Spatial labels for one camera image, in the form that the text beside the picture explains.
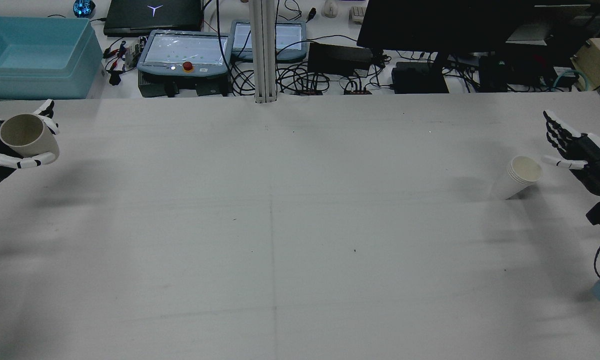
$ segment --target black monitor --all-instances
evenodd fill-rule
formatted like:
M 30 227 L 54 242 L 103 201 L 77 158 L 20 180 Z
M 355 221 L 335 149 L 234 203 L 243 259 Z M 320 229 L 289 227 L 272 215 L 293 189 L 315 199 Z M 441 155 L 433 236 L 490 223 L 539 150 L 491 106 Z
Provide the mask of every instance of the black monitor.
M 415 92 L 448 92 L 441 77 L 448 55 L 497 50 L 532 7 L 531 0 L 369 0 L 357 45 L 437 53 L 432 65 L 409 63 L 401 71 L 440 84 Z M 445 91 L 435 91 L 442 85 Z

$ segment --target red emergency stop button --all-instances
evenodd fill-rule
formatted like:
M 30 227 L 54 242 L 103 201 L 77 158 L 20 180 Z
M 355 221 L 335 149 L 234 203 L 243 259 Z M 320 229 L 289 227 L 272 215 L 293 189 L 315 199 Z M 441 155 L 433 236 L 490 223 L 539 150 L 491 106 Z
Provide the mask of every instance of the red emergency stop button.
M 190 73 L 191 71 L 193 71 L 194 67 L 193 64 L 190 61 L 187 61 L 185 63 L 182 64 L 182 69 L 184 69 L 184 71 L 186 73 Z

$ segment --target blue cable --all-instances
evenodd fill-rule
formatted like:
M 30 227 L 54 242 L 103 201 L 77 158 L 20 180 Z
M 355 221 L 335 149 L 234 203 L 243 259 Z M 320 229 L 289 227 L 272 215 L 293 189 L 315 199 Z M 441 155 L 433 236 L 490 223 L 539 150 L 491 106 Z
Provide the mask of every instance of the blue cable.
M 584 79 L 584 91 L 587 91 L 587 90 L 588 90 L 588 79 L 586 78 L 586 75 L 584 75 L 584 73 L 582 73 L 582 71 L 578 71 L 578 70 L 572 70 L 572 69 L 569 69 L 569 70 L 566 70 L 566 71 L 564 71 L 563 73 L 561 73 L 561 74 L 560 74 L 560 75 L 559 75 L 559 76 L 558 76 L 558 77 L 555 79 L 555 81 L 553 82 L 553 86 L 551 87 L 551 91 L 553 91 L 553 89 L 556 89 L 556 88 L 558 87 L 558 86 L 557 86 L 557 85 L 558 85 L 558 81 L 559 81 L 560 79 L 562 79 L 562 76 L 565 76 L 566 74 L 570 74 L 570 73 L 574 73 L 574 74 L 580 75 L 580 76 L 581 76 L 581 77 Z

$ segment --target computer mouse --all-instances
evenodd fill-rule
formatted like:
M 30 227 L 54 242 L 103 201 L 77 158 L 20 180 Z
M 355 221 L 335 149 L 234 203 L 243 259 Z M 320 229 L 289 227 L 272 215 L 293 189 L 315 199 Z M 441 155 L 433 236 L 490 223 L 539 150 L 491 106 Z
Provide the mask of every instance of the computer mouse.
M 73 3 L 73 13 L 78 18 L 90 18 L 93 16 L 95 8 L 96 3 L 92 0 L 75 0 L 75 3 Z
M 336 2 L 336 0 L 326 0 L 324 2 L 322 14 L 328 18 L 338 16 L 338 3 Z

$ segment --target keyboard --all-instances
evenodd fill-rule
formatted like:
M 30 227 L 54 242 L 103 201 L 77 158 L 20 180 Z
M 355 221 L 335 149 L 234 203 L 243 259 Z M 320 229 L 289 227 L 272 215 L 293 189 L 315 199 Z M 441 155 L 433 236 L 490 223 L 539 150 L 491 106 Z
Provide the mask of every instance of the keyboard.
M 366 6 L 352 6 L 351 9 L 348 12 L 348 17 L 351 19 L 351 21 L 353 21 L 354 23 L 362 23 L 362 21 L 364 20 L 364 12 L 366 12 Z

